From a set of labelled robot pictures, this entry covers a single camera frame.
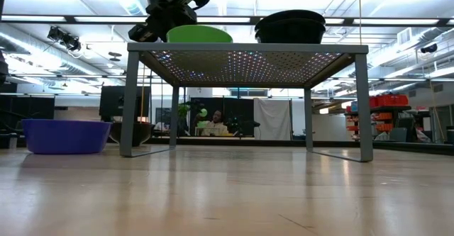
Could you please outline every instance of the green bowl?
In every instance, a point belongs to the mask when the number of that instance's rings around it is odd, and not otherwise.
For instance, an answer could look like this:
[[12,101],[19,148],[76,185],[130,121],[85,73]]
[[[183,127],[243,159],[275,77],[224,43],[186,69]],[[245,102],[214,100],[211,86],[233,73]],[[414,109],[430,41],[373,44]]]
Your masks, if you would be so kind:
[[168,43],[232,43],[225,31],[210,26],[178,26],[167,32]]
[[198,122],[198,123],[197,123],[197,127],[199,127],[199,128],[205,128],[207,123],[208,123],[208,122]]

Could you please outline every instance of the gray metal table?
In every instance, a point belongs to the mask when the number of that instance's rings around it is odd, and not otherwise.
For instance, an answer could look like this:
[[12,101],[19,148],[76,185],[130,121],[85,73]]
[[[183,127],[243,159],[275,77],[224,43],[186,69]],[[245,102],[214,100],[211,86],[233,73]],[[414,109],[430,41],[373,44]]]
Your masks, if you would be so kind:
[[[365,45],[236,44],[236,43],[129,43],[120,153],[133,154],[138,64],[141,61],[173,86],[170,129],[171,150],[177,144],[180,87],[304,88],[306,132],[312,132],[311,88],[355,62],[361,141],[360,157],[332,157],[369,162],[373,158],[370,130],[369,86]],[[306,148],[315,152],[312,135]]]

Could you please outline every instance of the camera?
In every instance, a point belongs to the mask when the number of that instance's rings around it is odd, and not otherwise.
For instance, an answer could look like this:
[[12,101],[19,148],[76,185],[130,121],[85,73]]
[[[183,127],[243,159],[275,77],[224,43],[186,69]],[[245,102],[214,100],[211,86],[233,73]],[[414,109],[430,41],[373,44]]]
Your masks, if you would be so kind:
[[437,44],[433,44],[433,45],[429,45],[429,46],[421,48],[421,52],[422,53],[427,53],[427,52],[432,53],[432,52],[436,52],[437,49],[438,49]]

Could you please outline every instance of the black bowl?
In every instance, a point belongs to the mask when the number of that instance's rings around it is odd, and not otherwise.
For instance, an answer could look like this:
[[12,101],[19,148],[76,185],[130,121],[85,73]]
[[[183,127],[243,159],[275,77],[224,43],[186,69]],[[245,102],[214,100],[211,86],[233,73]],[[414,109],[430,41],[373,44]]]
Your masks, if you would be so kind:
[[281,20],[288,20],[288,19],[293,19],[293,18],[298,18],[298,19],[309,19],[313,21],[317,21],[321,23],[322,25],[326,24],[325,18],[316,12],[309,11],[309,10],[287,10],[287,11],[281,11],[277,12],[274,14],[271,14],[262,20],[260,20],[256,25],[255,25],[255,31],[257,32],[262,28],[262,26],[267,25],[269,23],[274,23],[277,21]]
[[[133,127],[133,147],[138,147],[140,144],[147,141],[151,136],[152,124],[150,123],[134,123]],[[110,137],[113,141],[120,144],[121,139],[121,123],[113,123],[111,126]]]
[[326,28],[309,19],[287,19],[263,25],[255,34],[259,43],[320,44]]

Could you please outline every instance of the person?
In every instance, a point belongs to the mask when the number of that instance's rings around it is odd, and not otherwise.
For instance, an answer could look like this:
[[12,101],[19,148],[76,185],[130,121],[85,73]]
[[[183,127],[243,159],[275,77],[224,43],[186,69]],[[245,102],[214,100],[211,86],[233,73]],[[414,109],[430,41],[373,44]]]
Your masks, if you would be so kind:
[[[196,123],[201,120],[201,116],[196,116]],[[228,134],[228,128],[223,124],[222,112],[219,110],[213,114],[213,120],[209,121],[201,132],[202,136],[222,136]]]

